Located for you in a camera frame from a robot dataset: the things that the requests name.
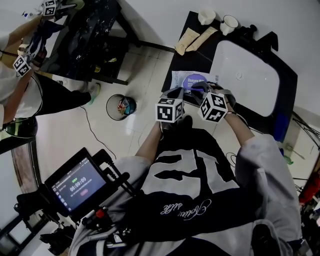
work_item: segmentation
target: white lettering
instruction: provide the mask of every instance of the white lettering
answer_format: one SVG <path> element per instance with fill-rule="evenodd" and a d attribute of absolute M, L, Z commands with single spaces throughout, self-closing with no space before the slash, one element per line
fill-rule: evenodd
<path fill-rule="evenodd" d="M 160 212 L 160 214 L 161 215 L 169 214 L 171 211 L 175 211 L 177 207 L 178 207 L 178 210 L 179 210 L 182 205 L 183 205 L 182 203 L 172 203 L 172 204 L 165 205 L 163 207 L 164 211 Z"/>
<path fill-rule="evenodd" d="M 188 78 L 188 82 L 190 82 L 190 83 L 198 83 L 198 82 L 203 82 L 204 80 L 202 80 L 202 79 L 190 79 L 190 78 Z"/>
<path fill-rule="evenodd" d="M 207 176 L 207 184 L 213 194 L 239 187 L 233 180 L 225 182 L 225 184 L 222 186 L 221 184 L 224 183 L 224 180 L 218 173 L 216 166 L 217 159 L 198 150 L 196 151 L 196 154 L 198 157 L 203 158 Z M 197 169 L 193 150 L 179 149 L 177 151 L 164 151 L 158 157 L 177 155 L 180 155 L 182 159 L 176 163 L 167 164 L 156 162 L 150 167 L 149 173 L 142 186 L 142 190 L 146 195 L 159 191 L 180 196 L 189 196 L 192 199 L 195 199 L 200 195 L 201 183 L 199 177 L 188 177 L 182 175 L 182 180 L 176 180 L 173 178 L 162 179 L 155 176 L 156 174 L 159 174 L 165 170 L 176 170 L 189 174 L 193 170 Z"/>
<path fill-rule="evenodd" d="M 194 216 L 196 215 L 202 215 L 206 212 L 207 208 L 211 205 L 211 199 L 206 199 L 202 202 L 202 204 L 199 206 L 197 205 L 194 209 L 192 210 L 187 210 L 187 211 L 180 211 L 178 213 L 178 216 L 179 217 L 182 217 L 182 218 L 187 218 L 189 217 L 190 215 L 192 215 L 191 218 L 187 218 L 187 219 L 184 219 L 184 221 L 189 221 L 191 220 Z"/>

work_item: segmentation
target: white cup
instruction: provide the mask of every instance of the white cup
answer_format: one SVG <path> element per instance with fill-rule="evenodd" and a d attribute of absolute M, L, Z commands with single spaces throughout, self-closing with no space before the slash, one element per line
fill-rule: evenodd
<path fill-rule="evenodd" d="M 216 17 L 216 13 L 214 10 L 206 9 L 199 11 L 198 20 L 201 25 L 209 25 L 211 24 Z"/>
<path fill-rule="evenodd" d="M 220 30 L 223 33 L 224 36 L 228 35 L 232 31 L 235 30 L 236 27 L 238 27 L 239 23 L 237 19 L 231 15 L 226 15 L 223 17 L 221 24 L 220 24 Z"/>

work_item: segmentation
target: white floor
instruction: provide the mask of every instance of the white floor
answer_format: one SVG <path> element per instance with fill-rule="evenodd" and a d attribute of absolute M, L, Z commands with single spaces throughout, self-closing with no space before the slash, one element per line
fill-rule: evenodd
<path fill-rule="evenodd" d="M 102 82 L 100 95 L 91 106 L 85 107 L 92 130 L 117 159 L 133 156 L 155 123 L 155 103 L 162 94 L 172 57 L 171 52 L 132 47 L 124 58 L 118 76 L 119 79 L 129 80 L 129 85 Z M 67 84 L 71 90 L 77 86 L 79 83 L 76 82 Z M 106 112 L 107 100 L 114 94 L 130 96 L 137 102 L 136 112 L 123 121 L 112 120 Z M 225 120 L 216 126 L 202 121 L 196 107 L 186 104 L 184 110 L 193 117 L 193 127 L 206 129 L 212 134 L 225 154 L 237 154 L 240 145 Z M 105 148 L 90 132 L 82 108 L 40 116 L 37 120 L 36 143 L 42 181 L 81 148 L 86 147 L 92 155 Z"/>

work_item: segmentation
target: monitor screen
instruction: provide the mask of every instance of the monitor screen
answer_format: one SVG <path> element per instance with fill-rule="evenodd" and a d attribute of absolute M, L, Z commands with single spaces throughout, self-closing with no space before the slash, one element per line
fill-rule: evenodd
<path fill-rule="evenodd" d="M 71 212 L 105 184 L 88 158 L 84 158 L 51 189 L 64 207 Z"/>

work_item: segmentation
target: sink basin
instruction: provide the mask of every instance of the sink basin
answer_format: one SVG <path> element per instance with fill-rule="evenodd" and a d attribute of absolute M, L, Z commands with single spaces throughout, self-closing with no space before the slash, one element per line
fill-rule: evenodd
<path fill-rule="evenodd" d="M 218 43 L 210 74 L 231 90 L 237 103 L 267 117 L 275 107 L 279 76 L 276 70 L 246 49 L 223 40 Z"/>

